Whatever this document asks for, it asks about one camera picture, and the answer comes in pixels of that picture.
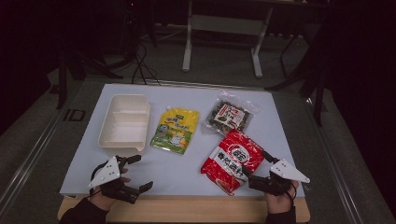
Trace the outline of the yellow stand-up pouch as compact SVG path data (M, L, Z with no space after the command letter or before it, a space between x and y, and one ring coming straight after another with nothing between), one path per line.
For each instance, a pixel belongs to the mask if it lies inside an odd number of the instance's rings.
M159 119L150 144L183 155L198 125L200 113L185 108L169 108Z

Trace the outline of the red and white snack packet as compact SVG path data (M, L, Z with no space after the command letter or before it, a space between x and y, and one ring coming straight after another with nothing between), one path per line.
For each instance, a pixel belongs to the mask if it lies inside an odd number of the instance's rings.
M231 130L201 167L201 173L228 195L248 181L243 169L254 173L264 160L264 149L246 134Z

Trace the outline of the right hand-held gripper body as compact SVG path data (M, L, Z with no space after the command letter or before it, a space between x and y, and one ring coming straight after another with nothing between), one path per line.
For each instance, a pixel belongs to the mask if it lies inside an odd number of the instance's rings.
M286 160L276 161L270 167L267 177L257 175L248 176L248 186L251 189L269 193L274 196L286 194L292 187L292 181L309 183L310 178Z

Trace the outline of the person's left hand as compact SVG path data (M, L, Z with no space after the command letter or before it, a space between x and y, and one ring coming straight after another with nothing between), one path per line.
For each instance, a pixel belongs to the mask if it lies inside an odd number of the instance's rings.
M102 210L109 211L117 199L112 199L103 195L100 187L95 187L93 189L93 194L89 196L88 201Z

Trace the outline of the white plastic container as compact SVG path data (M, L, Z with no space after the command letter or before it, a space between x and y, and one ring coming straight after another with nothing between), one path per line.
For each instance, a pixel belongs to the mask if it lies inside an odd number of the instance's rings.
M135 148L146 144L150 105L142 94L116 94L111 98L98 139L104 148Z

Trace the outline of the white metal stand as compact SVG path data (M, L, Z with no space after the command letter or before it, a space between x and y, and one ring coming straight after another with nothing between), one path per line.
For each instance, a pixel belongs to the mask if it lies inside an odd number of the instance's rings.
M262 47L262 41L266 35L269 26L273 8L269 7L264 14L262 21L226 18L218 16L199 15L192 12L193 1L189 0L188 18L187 18L187 37L184 50L182 70L189 72L191 69L191 35L193 30L230 33L239 35L255 35L258 37L257 44L250 50L254 74L256 78L262 78L262 67L259 53Z

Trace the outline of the clear dried seaweed packet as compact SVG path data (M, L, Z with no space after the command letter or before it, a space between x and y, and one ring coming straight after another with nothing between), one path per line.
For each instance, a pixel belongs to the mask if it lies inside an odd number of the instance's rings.
M231 130L244 132L259 111L257 104L222 91L203 121L204 133L226 135Z

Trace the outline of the person's right hand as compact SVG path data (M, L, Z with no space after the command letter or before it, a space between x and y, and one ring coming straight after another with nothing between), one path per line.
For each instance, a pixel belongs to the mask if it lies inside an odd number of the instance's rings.
M275 196L269 193L265 193L264 198L267 203L267 211L270 214L289 212L289 210L294 205L294 198L298 187L299 182L292 180L289 190L283 195Z

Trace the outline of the metal floor rail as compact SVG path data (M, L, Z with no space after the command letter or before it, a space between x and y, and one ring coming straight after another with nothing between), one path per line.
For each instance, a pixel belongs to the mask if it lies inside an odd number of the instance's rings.
M56 130L57 124L63 119L64 113L64 108L56 109L54 114L50 117L44 131L39 135L33 148L29 151L28 156L23 160L15 174L12 176L12 179L7 184L5 191L1 194L1 207L11 206L13 204L26 180L29 178L30 173L32 173L40 156L47 147L48 142Z
M325 154L325 161L327 162L330 171L330 177L332 178L332 182L337 190L339 199L344 207L349 224L363 224L361 213L354 201L350 188L343 177L343 173L340 169L339 163L334 157L332 149L329 145L329 141L324 131L321 127L317 125L317 122L312 115L314 110L314 103L310 98L308 98L307 100L304 100L304 104L305 108L307 109L308 117L313 122L319 142L322 145L322 149Z

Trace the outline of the black tripod stand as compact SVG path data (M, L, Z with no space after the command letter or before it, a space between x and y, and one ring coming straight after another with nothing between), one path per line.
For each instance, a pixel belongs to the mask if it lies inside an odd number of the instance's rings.
M305 53L300 64L286 76L286 81L276 84L271 87L265 87L267 91L279 91L289 85L292 85L301 80L304 81L303 86L299 90L299 94L302 98L308 100L311 97L313 91L316 92L314 97L314 110L313 116L319 127L322 126L321 123L321 108L323 106L323 93L324 93L324 80L325 75L323 72L319 71L314 65L309 65L308 56L311 51L312 45L315 43L315 38L318 33L318 29L312 28L311 30L303 30L302 36L305 42L309 45L307 52Z

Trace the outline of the black floor bracket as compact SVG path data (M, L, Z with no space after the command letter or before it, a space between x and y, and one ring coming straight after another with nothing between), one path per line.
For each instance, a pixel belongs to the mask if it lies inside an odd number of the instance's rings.
M64 121L83 121L86 115L85 110L68 109L64 115Z

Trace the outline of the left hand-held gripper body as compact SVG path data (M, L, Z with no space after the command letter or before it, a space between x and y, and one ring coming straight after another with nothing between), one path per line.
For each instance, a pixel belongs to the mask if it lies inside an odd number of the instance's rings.
M89 184L90 195L95 187L100 187L102 194L127 203L135 203L140 192L130 188L122 181L123 168L126 158L113 156L108 161L98 165L92 172Z

